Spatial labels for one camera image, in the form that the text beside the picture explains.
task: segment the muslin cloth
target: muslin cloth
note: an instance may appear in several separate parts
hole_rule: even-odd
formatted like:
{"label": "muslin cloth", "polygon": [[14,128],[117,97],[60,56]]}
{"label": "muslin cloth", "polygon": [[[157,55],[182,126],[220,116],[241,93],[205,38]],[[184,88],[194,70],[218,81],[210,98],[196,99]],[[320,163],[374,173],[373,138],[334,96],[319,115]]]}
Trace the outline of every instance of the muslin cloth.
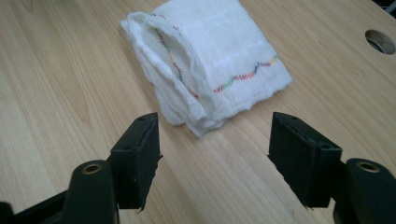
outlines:
{"label": "muslin cloth", "polygon": [[237,0],[171,0],[120,24],[165,118],[198,137],[291,83]]}

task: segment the black bracket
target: black bracket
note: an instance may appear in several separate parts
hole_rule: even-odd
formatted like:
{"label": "black bracket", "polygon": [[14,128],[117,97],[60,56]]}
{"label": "black bracket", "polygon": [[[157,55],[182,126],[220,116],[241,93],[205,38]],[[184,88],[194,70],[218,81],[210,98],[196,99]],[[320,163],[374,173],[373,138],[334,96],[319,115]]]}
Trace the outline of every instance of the black bracket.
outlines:
{"label": "black bracket", "polygon": [[342,149],[302,120],[275,112],[268,157],[302,205],[328,207],[335,223],[396,223],[396,180],[384,166],[340,161]]}
{"label": "black bracket", "polygon": [[107,161],[88,161],[72,174],[67,191],[16,215],[0,203],[0,224],[119,223],[119,209],[143,210],[162,157],[157,113],[136,119]]}

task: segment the colorful stitching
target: colorful stitching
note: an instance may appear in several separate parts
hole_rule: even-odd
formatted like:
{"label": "colorful stitching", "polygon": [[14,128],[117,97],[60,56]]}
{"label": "colorful stitching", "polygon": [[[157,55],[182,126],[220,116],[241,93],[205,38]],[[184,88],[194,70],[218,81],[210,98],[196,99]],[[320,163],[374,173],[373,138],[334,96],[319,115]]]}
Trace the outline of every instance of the colorful stitching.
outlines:
{"label": "colorful stitching", "polygon": [[181,81],[181,83],[184,84],[184,86],[187,88],[187,90],[189,91],[189,93],[195,98],[195,99],[199,99],[198,95],[195,94],[192,90],[190,90],[190,88],[184,83],[183,81],[183,76],[182,76],[182,71],[180,69],[180,67],[176,64],[175,59],[172,56],[172,51],[169,48],[169,46],[165,43],[165,40],[163,39],[163,36],[160,34],[160,31],[158,29],[154,29],[155,32],[157,33],[158,37],[160,38],[160,42],[161,44],[163,44],[163,46],[166,48],[166,50],[168,51],[169,54],[169,58],[171,59],[172,65],[176,68],[177,72],[178,72],[178,79]]}
{"label": "colorful stitching", "polygon": [[274,58],[273,58],[271,61],[269,61],[268,63],[257,63],[257,64],[254,66],[254,69],[253,69],[253,71],[252,71],[251,73],[247,73],[247,74],[244,74],[244,75],[233,76],[233,77],[231,77],[225,84],[223,84],[223,85],[218,86],[217,88],[215,88],[215,89],[213,90],[213,92],[214,92],[214,93],[219,93],[219,92],[221,92],[221,91],[224,91],[224,90],[227,89],[227,88],[230,88],[230,87],[233,85],[233,82],[236,81],[236,80],[246,80],[246,79],[250,79],[250,78],[255,77],[256,74],[257,74],[257,71],[259,70],[260,67],[270,67],[271,65],[273,65],[274,63],[276,63],[276,61],[277,61],[278,59],[279,59],[279,58],[278,58],[277,55],[276,55],[276,56],[274,56]]}

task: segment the wood grain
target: wood grain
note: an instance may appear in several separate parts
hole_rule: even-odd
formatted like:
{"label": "wood grain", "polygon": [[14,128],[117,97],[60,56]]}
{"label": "wood grain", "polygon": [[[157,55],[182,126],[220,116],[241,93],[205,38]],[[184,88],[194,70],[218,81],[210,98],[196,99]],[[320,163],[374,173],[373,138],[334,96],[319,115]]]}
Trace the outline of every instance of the wood grain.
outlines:
{"label": "wood grain", "polygon": [[[160,111],[120,20],[165,1],[0,1],[0,201],[15,212],[105,159],[137,117]],[[333,223],[303,208],[267,159],[274,111],[300,117],[396,174],[396,20],[369,0],[241,0],[293,77],[285,90],[198,140],[160,113],[160,162],[146,210],[121,223]]]}

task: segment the circular hole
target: circular hole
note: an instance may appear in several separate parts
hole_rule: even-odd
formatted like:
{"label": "circular hole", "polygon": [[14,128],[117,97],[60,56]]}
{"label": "circular hole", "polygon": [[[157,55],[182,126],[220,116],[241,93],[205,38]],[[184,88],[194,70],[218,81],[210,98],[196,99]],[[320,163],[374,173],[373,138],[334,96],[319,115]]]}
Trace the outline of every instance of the circular hole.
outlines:
{"label": "circular hole", "polygon": [[377,30],[368,30],[366,31],[365,36],[367,42],[379,52],[385,54],[395,53],[395,44],[387,35],[384,35]]}
{"label": "circular hole", "polygon": [[94,174],[102,169],[101,164],[89,164],[82,169],[84,175]]}
{"label": "circular hole", "polygon": [[374,165],[370,162],[360,161],[357,163],[357,165],[362,170],[370,172],[370,173],[379,173],[379,171],[380,171],[376,165]]}

